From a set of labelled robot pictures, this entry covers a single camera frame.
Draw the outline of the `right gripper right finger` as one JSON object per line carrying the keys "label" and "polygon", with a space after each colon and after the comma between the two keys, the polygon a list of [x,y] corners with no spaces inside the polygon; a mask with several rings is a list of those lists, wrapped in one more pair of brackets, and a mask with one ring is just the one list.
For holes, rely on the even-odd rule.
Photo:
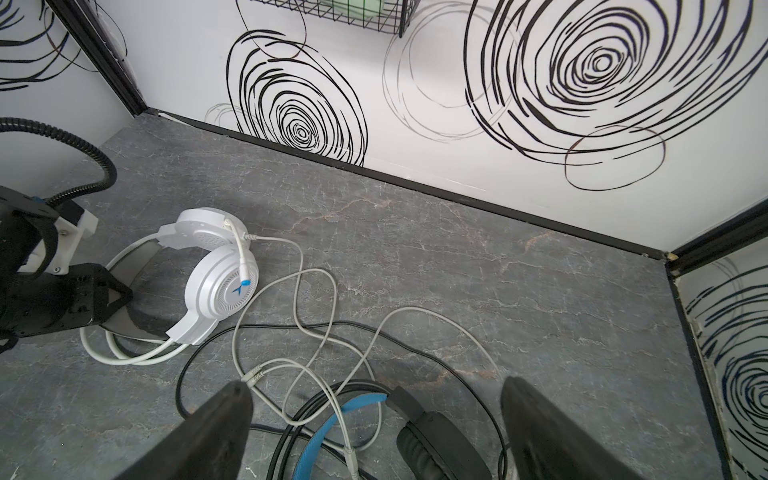
{"label": "right gripper right finger", "polygon": [[521,479],[638,479],[521,377],[505,379],[501,411]]}

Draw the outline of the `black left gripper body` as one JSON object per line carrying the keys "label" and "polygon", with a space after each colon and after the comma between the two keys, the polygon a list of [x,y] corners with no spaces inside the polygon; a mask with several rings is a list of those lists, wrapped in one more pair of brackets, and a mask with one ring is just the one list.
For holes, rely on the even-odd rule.
{"label": "black left gripper body", "polygon": [[[13,189],[1,189],[1,349],[8,351],[25,337],[101,325],[133,298],[132,290],[96,263],[71,263],[69,273],[17,272],[28,250],[31,227],[22,210],[53,221],[56,207]],[[47,260],[56,251],[57,233],[45,235]]]}

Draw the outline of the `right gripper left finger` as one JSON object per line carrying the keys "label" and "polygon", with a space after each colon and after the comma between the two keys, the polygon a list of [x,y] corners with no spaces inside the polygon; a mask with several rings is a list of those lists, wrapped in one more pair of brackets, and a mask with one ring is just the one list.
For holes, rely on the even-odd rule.
{"label": "right gripper left finger", "polygon": [[248,386],[231,381],[118,477],[235,479],[252,416]]}

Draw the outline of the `white headphones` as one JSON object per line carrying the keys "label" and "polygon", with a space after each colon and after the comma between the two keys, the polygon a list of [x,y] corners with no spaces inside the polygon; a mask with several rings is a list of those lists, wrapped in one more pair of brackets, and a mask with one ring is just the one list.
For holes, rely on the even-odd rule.
{"label": "white headphones", "polygon": [[[167,331],[166,340],[159,342],[155,349],[139,356],[128,356],[118,347],[113,334],[107,333],[105,337],[112,354],[104,356],[91,347],[87,335],[82,333],[80,339],[85,351],[105,365],[150,366],[173,358],[189,346],[202,345],[222,320],[232,315],[244,316],[250,305],[262,294],[262,289],[257,286],[258,265],[250,250],[250,244],[256,238],[239,219],[226,212],[214,208],[197,208],[183,211],[175,223],[163,225],[157,233],[126,247],[108,264],[109,269],[137,257],[141,248],[147,245],[175,250],[202,248],[208,253],[186,282],[186,314]],[[254,389],[262,377],[280,368],[293,368],[301,375],[309,375],[327,398],[327,403],[321,405],[319,412],[310,414],[306,420],[293,420],[284,407],[277,406],[266,395],[262,395],[261,400],[287,426],[299,427],[302,431],[307,423],[326,408],[332,408],[332,415],[338,420],[334,426],[346,426],[346,413],[343,413],[342,406],[360,394],[343,394],[342,389],[357,378],[349,375],[338,386],[332,387],[312,370],[310,364],[301,365],[288,358],[266,361],[250,371],[242,371],[240,375],[249,388]],[[332,443],[326,438],[325,443],[343,454],[351,477],[360,478],[357,469],[358,449],[352,445],[350,438],[345,437],[341,444]]]}

